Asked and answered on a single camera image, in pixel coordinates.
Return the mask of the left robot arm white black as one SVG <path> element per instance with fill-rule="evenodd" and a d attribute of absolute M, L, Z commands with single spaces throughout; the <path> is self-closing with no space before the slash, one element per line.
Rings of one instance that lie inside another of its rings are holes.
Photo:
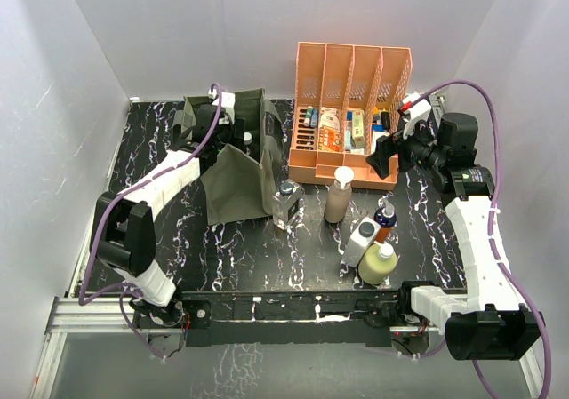
<path fill-rule="evenodd" d="M 86 287 L 95 261 L 123 277 L 117 288 L 129 288 L 136 298 L 153 305 L 152 315 L 165 327 L 183 317 L 184 306 L 174 299 L 176 285 L 156 261 L 155 220 L 163 208 L 214 163 L 220 147 L 233 138 L 241 139 L 236 125 L 235 100 L 215 99 L 200 106 L 195 114 L 182 112 L 172 128 L 172 144 L 166 156 L 150 173 L 116 195 L 103 194 L 95 208 L 90 256 L 79 293 L 85 305 L 99 296 L 88 297 Z"/>

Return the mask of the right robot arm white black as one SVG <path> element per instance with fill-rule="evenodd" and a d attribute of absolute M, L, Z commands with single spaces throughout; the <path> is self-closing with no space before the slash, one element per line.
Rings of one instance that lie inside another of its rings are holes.
<path fill-rule="evenodd" d="M 392 156 L 404 168 L 430 172 L 466 276 L 463 301 L 430 281 L 403 282 L 397 317 L 409 325 L 429 320 L 456 360 L 517 361 L 540 337 L 542 315 L 529 309 L 502 272 L 505 260 L 494 256 L 498 229 L 488 226 L 494 183 L 489 170 L 475 163 L 477 133 L 476 118 L 467 114 L 443 115 L 436 135 L 420 120 L 409 135 L 399 130 L 380 136 L 366 162 L 381 178 L 389 175 Z"/>

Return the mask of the clear square bottle black label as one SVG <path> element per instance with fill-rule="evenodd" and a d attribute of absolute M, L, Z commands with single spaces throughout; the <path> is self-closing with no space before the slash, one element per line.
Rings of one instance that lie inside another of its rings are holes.
<path fill-rule="evenodd" d="M 286 231 L 298 218 L 300 211 L 301 186 L 292 181 L 283 181 L 272 200 L 274 224 Z"/>

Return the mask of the small clear bottle white cap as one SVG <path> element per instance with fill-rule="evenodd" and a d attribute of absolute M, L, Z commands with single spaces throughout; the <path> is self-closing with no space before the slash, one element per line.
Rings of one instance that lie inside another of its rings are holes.
<path fill-rule="evenodd" d="M 253 137 L 252 134 L 250 132 L 244 132 L 244 138 L 243 138 L 243 151 L 248 155 L 251 156 L 252 155 L 252 150 L 253 150 Z"/>

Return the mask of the olive green canvas bag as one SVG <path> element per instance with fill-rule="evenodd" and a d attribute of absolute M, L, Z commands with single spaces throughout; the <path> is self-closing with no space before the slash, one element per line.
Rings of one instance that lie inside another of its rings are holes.
<path fill-rule="evenodd" d="M 275 175 L 282 168 L 283 131 L 285 119 L 273 103 L 265 98 L 263 89 L 236 92 L 235 122 L 245 120 L 245 131 L 253 137 L 252 155 L 233 146 L 233 138 L 221 152 L 203 158 L 199 180 L 204 186 L 208 224 L 215 225 L 272 214 L 272 200 L 279 182 Z M 172 147 L 193 152 L 205 139 L 216 110 L 209 96 L 187 97 L 182 110 L 176 112 L 172 125 Z"/>

